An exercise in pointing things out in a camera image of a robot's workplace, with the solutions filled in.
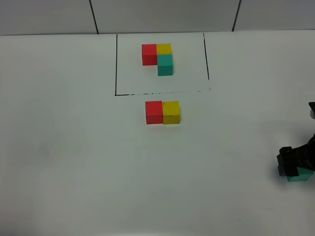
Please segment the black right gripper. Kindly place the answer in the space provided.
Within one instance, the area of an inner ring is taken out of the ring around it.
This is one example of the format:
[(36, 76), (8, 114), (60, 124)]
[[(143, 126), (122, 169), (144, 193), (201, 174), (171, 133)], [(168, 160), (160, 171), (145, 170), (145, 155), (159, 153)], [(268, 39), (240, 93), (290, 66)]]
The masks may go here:
[(297, 148), (282, 147), (277, 155), (278, 171), (281, 177), (299, 176), (298, 168), (315, 171), (315, 136), (305, 145)]

